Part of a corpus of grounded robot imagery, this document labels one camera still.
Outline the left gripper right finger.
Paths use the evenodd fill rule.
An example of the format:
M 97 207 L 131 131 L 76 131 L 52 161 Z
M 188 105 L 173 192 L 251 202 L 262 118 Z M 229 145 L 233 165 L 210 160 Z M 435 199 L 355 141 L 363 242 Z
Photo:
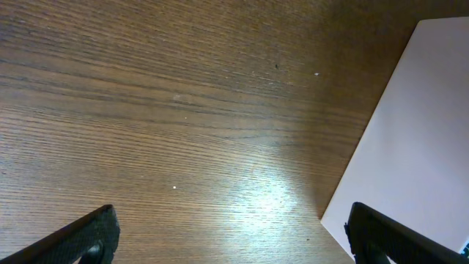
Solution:
M 362 202 L 352 204 L 344 229 L 357 264 L 468 264 L 468 252 L 448 249 Z

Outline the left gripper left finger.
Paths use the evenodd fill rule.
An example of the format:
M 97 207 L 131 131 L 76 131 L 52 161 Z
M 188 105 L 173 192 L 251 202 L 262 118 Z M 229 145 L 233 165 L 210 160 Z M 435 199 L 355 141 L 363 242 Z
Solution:
M 30 246 L 1 264 L 112 263 L 119 243 L 119 222 L 112 205 L 104 205 Z

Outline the teal mouthwash bottle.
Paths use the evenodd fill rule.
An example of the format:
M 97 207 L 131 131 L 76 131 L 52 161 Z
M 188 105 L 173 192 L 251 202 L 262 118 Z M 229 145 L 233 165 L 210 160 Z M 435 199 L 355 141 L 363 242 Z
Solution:
M 469 241 L 467 241 L 465 245 L 462 247 L 460 254 L 466 259 L 469 258 Z

